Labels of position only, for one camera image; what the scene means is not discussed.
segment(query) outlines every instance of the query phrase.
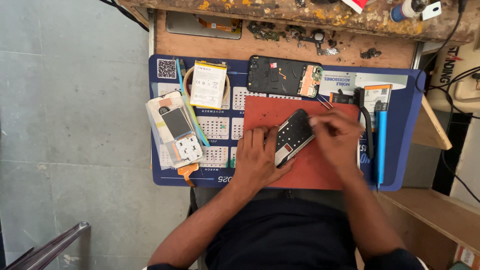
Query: qr code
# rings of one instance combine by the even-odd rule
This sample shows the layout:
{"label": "qr code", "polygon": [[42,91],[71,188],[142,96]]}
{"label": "qr code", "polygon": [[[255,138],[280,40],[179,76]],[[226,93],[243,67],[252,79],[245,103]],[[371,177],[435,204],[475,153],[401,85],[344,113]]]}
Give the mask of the qr code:
{"label": "qr code", "polygon": [[177,78],[177,63],[175,60],[157,59],[156,70],[161,79]]}

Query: wooden workbench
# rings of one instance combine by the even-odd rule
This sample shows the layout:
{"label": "wooden workbench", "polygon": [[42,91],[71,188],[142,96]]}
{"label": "wooden workbench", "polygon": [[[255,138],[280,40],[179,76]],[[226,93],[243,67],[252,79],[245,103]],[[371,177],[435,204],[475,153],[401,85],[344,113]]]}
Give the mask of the wooden workbench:
{"label": "wooden workbench", "polygon": [[[302,42],[302,48],[298,48],[297,41],[294,39],[290,42],[284,38],[280,38],[278,42],[255,40],[246,29],[248,21],[243,23],[241,39],[230,40],[171,34],[166,31],[165,18],[166,11],[157,10],[156,17],[150,21],[151,53],[238,60],[248,60],[253,54],[258,54],[318,61],[325,65],[377,68],[410,68],[414,60],[416,44],[414,40],[337,31],[335,39],[340,53],[333,56],[318,56],[313,43]],[[278,30],[285,29],[285,25],[276,27]],[[332,31],[327,32],[327,39],[332,34]],[[372,47],[382,51],[382,55],[378,58],[362,59],[360,52]],[[412,142],[442,149],[452,147],[425,97]]]}
{"label": "wooden workbench", "polygon": [[[258,20],[276,24],[312,26],[384,37],[402,37],[420,41],[442,42],[455,25],[458,16],[456,0],[442,0],[442,14],[421,21],[418,18],[394,23],[389,12],[403,0],[377,0],[361,14],[342,1],[335,4],[313,4],[297,9],[294,0],[121,0],[126,6],[142,6],[196,14]],[[480,1],[469,0],[452,44],[472,42],[480,23]]]}

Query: hand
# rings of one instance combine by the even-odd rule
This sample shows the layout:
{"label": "hand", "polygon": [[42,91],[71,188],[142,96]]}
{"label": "hand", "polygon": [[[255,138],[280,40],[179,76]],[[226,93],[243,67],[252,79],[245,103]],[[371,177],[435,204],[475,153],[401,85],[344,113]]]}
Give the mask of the hand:
{"label": "hand", "polygon": [[275,166],[275,148],[278,126],[268,131],[265,126],[247,130],[237,145],[235,174],[231,184],[240,185],[257,193],[290,171],[295,159],[282,167]]}
{"label": "hand", "polygon": [[337,172],[357,167],[357,143],[364,129],[343,112],[331,109],[309,120],[315,140]]}

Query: blue repair mat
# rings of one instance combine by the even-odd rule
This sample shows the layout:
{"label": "blue repair mat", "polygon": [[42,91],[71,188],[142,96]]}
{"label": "blue repair mat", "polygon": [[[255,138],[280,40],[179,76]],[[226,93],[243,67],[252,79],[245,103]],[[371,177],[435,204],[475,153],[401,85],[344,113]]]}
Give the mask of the blue repair mat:
{"label": "blue repair mat", "polygon": [[[222,187],[225,186],[235,172],[235,152],[238,139],[243,133],[244,97],[245,95],[265,96],[271,98],[294,98],[279,95],[250,93],[246,89],[248,61],[231,59],[214,59],[201,57],[182,57],[171,55],[152,55],[148,62],[150,98],[155,98],[159,91],[179,88],[176,68],[173,69],[174,61],[183,59],[187,70],[191,68],[195,60],[203,60],[210,63],[225,62],[228,66],[227,75],[230,79],[230,97],[222,103],[222,110],[213,110],[194,107],[200,126],[207,136],[211,147],[203,147],[206,158],[200,163],[200,169],[190,175],[191,181],[196,186]],[[368,67],[344,67],[323,66],[324,71],[347,72],[347,73],[370,73],[370,74],[395,74],[407,75],[407,87],[393,90],[388,107],[388,125],[386,137],[386,157],[384,183],[380,186],[381,191],[396,191],[403,182],[405,165],[407,163],[408,150],[413,134],[413,128],[417,121],[421,107],[423,94],[415,89],[415,78],[420,70],[412,69],[387,69]],[[425,84],[425,73],[419,78],[419,85]],[[315,98],[301,98],[318,102]],[[218,126],[207,124],[214,122]],[[155,142],[152,136],[152,171],[153,180],[157,185],[188,186],[183,176],[177,174],[177,169],[161,170]],[[366,140],[360,141],[360,168],[364,173],[365,180],[371,189],[375,189],[374,164],[367,158],[365,153]]]}

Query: black shirt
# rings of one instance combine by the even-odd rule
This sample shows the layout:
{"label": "black shirt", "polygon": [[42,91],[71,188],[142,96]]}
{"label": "black shirt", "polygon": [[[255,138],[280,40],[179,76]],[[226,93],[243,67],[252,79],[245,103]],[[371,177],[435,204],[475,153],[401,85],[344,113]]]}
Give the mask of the black shirt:
{"label": "black shirt", "polygon": [[[207,248],[209,270],[353,270],[353,241],[345,213],[299,199],[257,200],[247,204]],[[155,265],[148,270],[176,270]],[[423,270],[403,249],[373,257],[365,270]]]}

